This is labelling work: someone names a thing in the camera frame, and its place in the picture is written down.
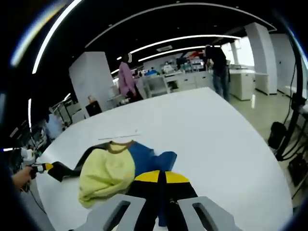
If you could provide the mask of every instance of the black ceiling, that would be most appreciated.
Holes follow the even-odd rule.
[[[27,25],[51,2],[53,1],[20,0],[20,4],[17,6],[9,3],[10,9],[7,11],[7,21],[9,22],[8,27],[13,28],[13,30],[10,29],[9,39],[5,47],[7,64],[18,39]],[[225,0],[206,2],[239,7],[238,9],[252,13],[269,23],[275,23],[270,7],[265,7],[264,4],[246,3],[243,5]],[[24,92],[23,97],[25,99],[23,101],[27,101],[30,95],[32,97],[40,95],[40,97],[38,96],[40,100],[44,97],[42,104],[50,106],[60,101],[68,92],[72,92],[72,86],[68,78],[68,68],[84,51],[106,52],[110,70],[113,71],[118,68],[119,61],[116,58],[122,53],[165,39],[199,34],[229,34],[242,37],[245,35],[243,26],[251,22],[258,22],[272,29],[271,26],[249,15],[230,9],[202,5],[174,6],[136,16],[110,29],[89,47],[85,48],[93,38],[108,29],[110,25],[135,13],[175,3],[175,0],[114,0],[108,2],[83,0],[65,18],[53,34],[41,59],[38,72],[35,76],[32,76],[31,72],[39,48],[51,26],[64,10],[62,9],[40,30],[18,66],[19,78],[22,76],[27,79],[27,81],[23,81],[22,85],[24,89],[28,89]],[[213,43],[215,40],[215,38],[184,39],[144,49],[133,54],[132,65],[137,65],[140,58],[156,54],[158,47],[172,45],[176,49],[206,45]],[[230,40],[223,39],[218,43],[228,41]]]

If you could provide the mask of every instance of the white table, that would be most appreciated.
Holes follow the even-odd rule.
[[[243,231],[276,231],[291,217],[288,185],[269,147],[243,116],[209,88],[154,97],[83,120],[64,131],[40,161],[60,161],[74,168],[88,147],[103,142],[99,138],[133,132],[141,135],[132,139],[156,153],[175,151],[173,171],[188,177],[199,196],[233,214]],[[37,183],[56,231],[86,221],[89,210],[77,200],[78,179],[59,183],[38,174]]]

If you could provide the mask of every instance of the desk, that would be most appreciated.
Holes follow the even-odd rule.
[[[39,160],[74,168],[87,148],[103,142],[99,138],[135,130],[140,135],[132,139],[156,153],[175,151],[173,171],[186,176],[199,196],[233,214],[243,231],[276,231],[291,217],[291,195],[273,153],[248,121],[209,88],[166,94],[87,118],[64,131]],[[89,210],[77,200],[78,179],[60,183],[38,174],[37,183],[56,231],[86,221]]]

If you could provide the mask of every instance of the floor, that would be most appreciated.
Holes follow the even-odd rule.
[[[284,121],[289,106],[290,98],[282,93],[277,95],[267,96],[259,91],[255,91],[255,106],[252,108],[251,101],[240,101],[235,97],[231,96],[231,104],[234,108],[239,111],[257,130],[257,132],[267,140],[270,134],[270,127],[274,121]],[[295,132],[291,143],[294,143],[298,135],[298,130]],[[288,162],[279,162],[283,172],[285,173],[286,180],[289,184],[291,195],[296,191],[293,186],[290,175],[287,170]],[[35,199],[37,200],[40,207],[43,205],[39,199],[39,194],[37,191],[36,183],[33,181],[31,185],[31,191]],[[29,213],[32,215],[34,220],[37,221],[38,225],[41,227],[42,231],[54,231],[52,225],[50,224],[46,214],[35,203],[33,196],[30,193],[23,193],[22,197]],[[303,199],[302,192],[299,192],[297,196],[293,199],[294,206],[298,206]]]

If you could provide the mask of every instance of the white pillar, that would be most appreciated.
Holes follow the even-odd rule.
[[[235,42],[231,43],[231,50],[232,50],[232,54],[233,54],[233,58],[234,58],[234,64],[235,65],[239,65],[239,58],[237,56],[237,51],[236,51],[236,47],[235,47]]]
[[[94,97],[102,111],[111,109],[109,89],[114,85],[105,52],[85,52],[69,68],[70,78],[81,110],[86,117],[88,97]]]
[[[274,47],[266,27],[251,23],[245,26],[255,60],[255,71],[269,75],[269,93],[277,93],[277,67]]]

